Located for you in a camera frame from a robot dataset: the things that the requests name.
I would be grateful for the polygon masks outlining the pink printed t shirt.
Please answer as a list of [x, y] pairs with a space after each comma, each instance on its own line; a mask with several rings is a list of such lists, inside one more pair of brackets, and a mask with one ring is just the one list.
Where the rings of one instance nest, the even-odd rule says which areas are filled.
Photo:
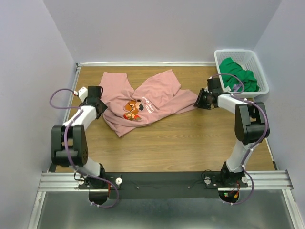
[[122, 137], [137, 127], [193, 110], [197, 95], [181, 88], [172, 70], [148, 78], [133, 89], [126, 73], [104, 72], [101, 101], [107, 105], [103, 118]]

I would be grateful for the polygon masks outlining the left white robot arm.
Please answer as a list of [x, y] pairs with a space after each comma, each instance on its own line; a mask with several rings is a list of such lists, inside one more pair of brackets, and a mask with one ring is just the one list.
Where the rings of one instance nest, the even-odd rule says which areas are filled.
[[[54, 105], [53, 98], [61, 91], [71, 92], [81, 103], [78, 106], [66, 107]], [[96, 189], [110, 187], [110, 183], [106, 180], [103, 165], [89, 157], [85, 132], [107, 109], [107, 105], [101, 100], [102, 93], [101, 86], [82, 87], [77, 91], [62, 88], [55, 91], [49, 100], [51, 107], [55, 109], [77, 110], [69, 120], [61, 125], [54, 125], [51, 129], [52, 163], [61, 167], [71, 167], [74, 173], [81, 175], [79, 181]]]

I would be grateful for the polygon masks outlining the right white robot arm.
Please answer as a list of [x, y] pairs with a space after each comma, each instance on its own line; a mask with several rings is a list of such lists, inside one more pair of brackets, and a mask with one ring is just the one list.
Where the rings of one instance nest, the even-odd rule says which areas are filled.
[[235, 115], [236, 143], [230, 157], [220, 171], [203, 172], [204, 181], [210, 187], [230, 187], [242, 181], [250, 155], [270, 134], [264, 103], [242, 99], [238, 94], [238, 91], [224, 92], [220, 75], [216, 75], [207, 80], [207, 88], [200, 90], [194, 103], [196, 108], [222, 108]]

